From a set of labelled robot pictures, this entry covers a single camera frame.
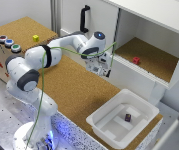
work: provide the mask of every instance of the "green cable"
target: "green cable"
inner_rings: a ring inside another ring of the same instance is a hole
[[[72,52],[72,53],[74,53],[74,54],[78,54],[78,55],[82,55],[82,56],[96,56],[96,55],[100,55],[100,54],[102,54],[102,53],[108,51],[108,50],[109,50],[113,45],[115,45],[115,44],[117,44],[117,43],[114,42],[114,43],[113,43],[111,46],[109,46],[106,50],[104,50],[104,51],[102,51],[102,52],[100,52],[100,53],[97,53],[97,54],[93,54],[93,55],[80,54],[80,53],[74,52],[74,51],[72,51],[72,50],[70,50],[70,49],[67,49],[67,48],[64,48],[64,47],[51,47],[51,49],[60,48],[60,49],[64,49],[64,50],[70,51],[70,52]],[[114,54],[115,54],[115,49],[114,49],[114,51],[113,51],[113,56],[112,56],[112,61],[111,61],[110,67],[112,67],[112,64],[113,64]],[[33,129],[32,129],[32,131],[31,131],[31,134],[30,134],[30,136],[29,136],[29,139],[28,139],[28,142],[27,142],[27,145],[26,145],[25,150],[27,150],[28,144],[29,144],[29,142],[30,142],[31,136],[32,136],[32,134],[33,134],[33,131],[34,131],[34,129],[35,129],[35,126],[36,126],[36,124],[37,124],[37,122],[38,122],[38,118],[39,118],[39,115],[40,115],[40,109],[41,109],[42,98],[43,98],[43,93],[44,93],[44,59],[45,59],[45,55],[46,55],[46,52],[44,52],[43,57],[42,57],[42,94],[41,94],[41,98],[40,98],[40,104],[39,104],[39,108],[38,108],[38,114],[37,114],[36,121],[35,121],[35,123],[34,123]]]

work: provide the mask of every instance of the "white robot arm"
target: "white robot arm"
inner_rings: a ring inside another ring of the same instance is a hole
[[[86,62],[86,69],[88,71],[91,71],[98,76],[108,77],[110,74],[111,58],[109,53],[103,52],[105,43],[105,35],[101,32],[95,32],[89,40],[82,32],[75,32],[52,40],[47,46],[42,45],[27,50],[25,58],[17,55],[10,56],[6,60],[7,71],[10,75],[10,80],[7,83],[7,91],[18,100],[32,104],[38,108],[42,91],[36,88],[36,86],[39,79],[38,69],[42,68],[42,57],[46,52],[44,58],[45,68],[54,66],[59,63],[62,57],[62,51],[58,47],[67,45],[71,45],[78,53],[84,54],[81,55],[81,58]],[[40,149],[37,143],[42,141],[44,143],[44,140],[42,139],[45,139],[51,132],[50,117],[56,112],[57,104],[44,93],[40,116],[29,144],[31,150]],[[33,126],[23,138],[25,141],[24,143],[28,140],[32,128]]]

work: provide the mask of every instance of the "yellow object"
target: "yellow object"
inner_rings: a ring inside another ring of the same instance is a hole
[[[38,42],[39,41],[39,36],[38,35],[34,35],[33,36],[33,41],[34,42]]]

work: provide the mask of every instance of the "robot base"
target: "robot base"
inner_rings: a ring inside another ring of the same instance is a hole
[[[14,150],[25,150],[26,143],[23,141],[23,137],[26,135],[26,133],[28,132],[28,130],[31,128],[32,125],[33,125],[33,122],[26,123],[15,132],[14,138],[13,138],[13,149]],[[58,142],[59,142],[59,139],[54,138],[55,147],[57,147]],[[27,147],[26,150],[38,150],[38,148],[36,146],[33,148]]]

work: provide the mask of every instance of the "cardboard box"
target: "cardboard box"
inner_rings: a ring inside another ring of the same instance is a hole
[[[24,17],[0,27],[0,36],[6,35],[8,39],[14,40],[15,44],[21,46],[21,53],[24,56],[25,52],[35,46],[48,44],[58,35],[50,29],[44,27],[38,22],[29,17]],[[38,35],[39,41],[34,42],[33,36]],[[10,55],[16,55],[10,49],[5,48],[5,45],[0,44],[0,79],[8,82],[9,74],[6,70],[5,61]]]

